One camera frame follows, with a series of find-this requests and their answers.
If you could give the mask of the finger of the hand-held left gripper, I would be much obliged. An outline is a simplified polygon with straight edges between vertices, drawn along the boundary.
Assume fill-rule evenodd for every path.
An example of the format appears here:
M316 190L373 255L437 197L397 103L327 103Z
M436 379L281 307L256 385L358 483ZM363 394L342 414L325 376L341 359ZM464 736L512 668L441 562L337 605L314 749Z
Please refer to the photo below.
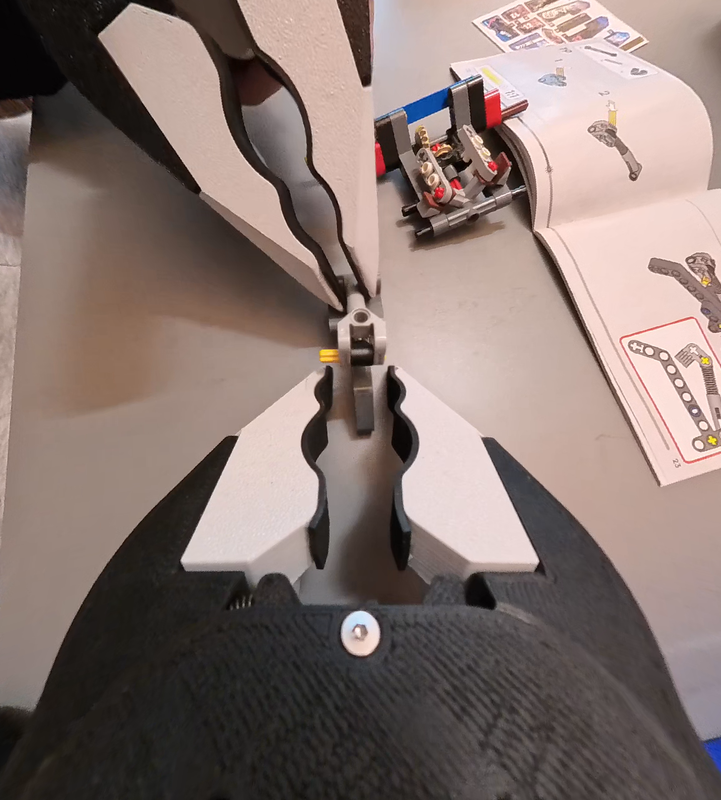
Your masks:
M320 301L344 306L286 185L246 135L226 66L188 20L129 3L98 36L199 186L200 197Z
M372 98L373 2L239 1L255 53L303 116L307 161L329 194L339 240L368 297L378 294Z

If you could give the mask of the open lego instruction booklet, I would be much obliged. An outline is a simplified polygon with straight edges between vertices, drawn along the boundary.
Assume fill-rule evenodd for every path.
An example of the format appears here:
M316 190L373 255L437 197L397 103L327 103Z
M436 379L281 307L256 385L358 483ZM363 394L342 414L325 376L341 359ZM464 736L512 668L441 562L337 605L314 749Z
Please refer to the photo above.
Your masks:
M721 468L721 189L703 102L604 41L450 66L527 100L500 134L533 232L659 485Z

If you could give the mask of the grey lego chassis assembly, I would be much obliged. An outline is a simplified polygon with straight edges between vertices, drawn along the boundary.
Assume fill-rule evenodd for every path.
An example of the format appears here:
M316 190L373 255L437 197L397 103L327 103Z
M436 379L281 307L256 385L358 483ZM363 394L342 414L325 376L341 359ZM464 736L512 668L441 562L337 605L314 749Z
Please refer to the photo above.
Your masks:
M527 108L523 92L478 68L375 119L376 176L397 170L409 182L415 200L401 215L419 220L417 241L472 225L526 194L525 185L509 185L511 159L491 152L484 134Z

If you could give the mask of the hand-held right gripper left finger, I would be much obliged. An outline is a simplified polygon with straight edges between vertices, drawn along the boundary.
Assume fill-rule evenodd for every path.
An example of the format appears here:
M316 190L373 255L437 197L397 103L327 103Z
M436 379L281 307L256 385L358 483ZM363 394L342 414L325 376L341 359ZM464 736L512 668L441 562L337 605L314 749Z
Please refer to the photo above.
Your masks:
M235 437L181 558L187 572L241 573L255 588L284 575L299 590L329 548L324 473L333 369L308 375Z

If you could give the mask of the lego sticker sheet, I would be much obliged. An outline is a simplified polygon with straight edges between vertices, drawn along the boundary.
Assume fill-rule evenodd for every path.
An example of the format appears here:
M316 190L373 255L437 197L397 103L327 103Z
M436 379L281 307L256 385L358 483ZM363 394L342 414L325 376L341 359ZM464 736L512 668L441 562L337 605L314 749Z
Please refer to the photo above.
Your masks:
M596 1L512 1L472 25L506 53L596 42L632 52L647 44L644 35Z

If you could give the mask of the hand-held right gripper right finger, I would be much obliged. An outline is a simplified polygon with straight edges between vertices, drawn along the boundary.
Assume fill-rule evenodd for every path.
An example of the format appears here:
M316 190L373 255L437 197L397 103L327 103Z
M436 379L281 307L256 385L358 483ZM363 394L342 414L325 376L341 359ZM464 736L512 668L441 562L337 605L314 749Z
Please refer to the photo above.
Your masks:
M390 546L424 584L475 575L532 575L539 555L484 436L402 368L387 368L392 449Z

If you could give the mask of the grey lego shock absorber assembly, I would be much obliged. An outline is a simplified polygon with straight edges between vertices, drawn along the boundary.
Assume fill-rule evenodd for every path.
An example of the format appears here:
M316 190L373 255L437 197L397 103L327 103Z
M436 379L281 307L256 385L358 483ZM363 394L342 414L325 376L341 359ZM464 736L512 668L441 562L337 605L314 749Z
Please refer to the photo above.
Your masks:
M378 298L364 299L354 277L341 275L339 286L346 295L346 312L328 318L335 345L319 351L319 361L340 365L347 372L352 388L356 434L370 435L375 430L372 369L383 365L387 351L387 330Z

